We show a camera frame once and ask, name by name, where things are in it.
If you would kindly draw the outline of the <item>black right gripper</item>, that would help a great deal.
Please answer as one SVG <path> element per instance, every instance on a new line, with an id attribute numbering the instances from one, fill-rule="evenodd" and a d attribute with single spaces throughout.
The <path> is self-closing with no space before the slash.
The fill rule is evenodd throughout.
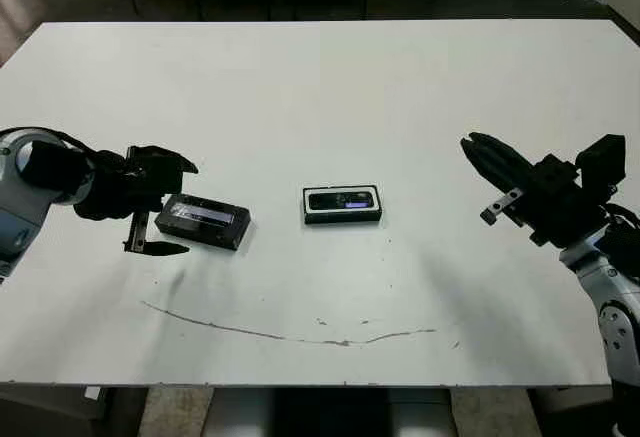
<path id="1" fill-rule="evenodd" d="M 501 214 L 517 226 L 530 227 L 530 240 L 566 248 L 599 230 L 606 212 L 577 183 L 576 166 L 549 154 L 532 165 L 501 140 L 471 132 L 460 141 L 476 171 L 503 196 L 481 212 L 493 225 Z"/>

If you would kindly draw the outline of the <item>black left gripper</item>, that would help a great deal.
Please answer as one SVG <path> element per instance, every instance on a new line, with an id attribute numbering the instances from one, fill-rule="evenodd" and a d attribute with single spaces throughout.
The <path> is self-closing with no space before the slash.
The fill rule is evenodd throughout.
<path id="1" fill-rule="evenodd" d="M 198 173 L 197 166 L 174 151 L 129 151 L 122 157 L 110 151 L 95 154 L 94 179 L 87 197 L 74 206 L 84 219 L 130 218 L 126 252 L 149 256 L 187 253 L 189 248 L 172 242 L 146 239 L 149 217 L 163 209 L 163 198 L 181 192 L 181 172 Z"/>

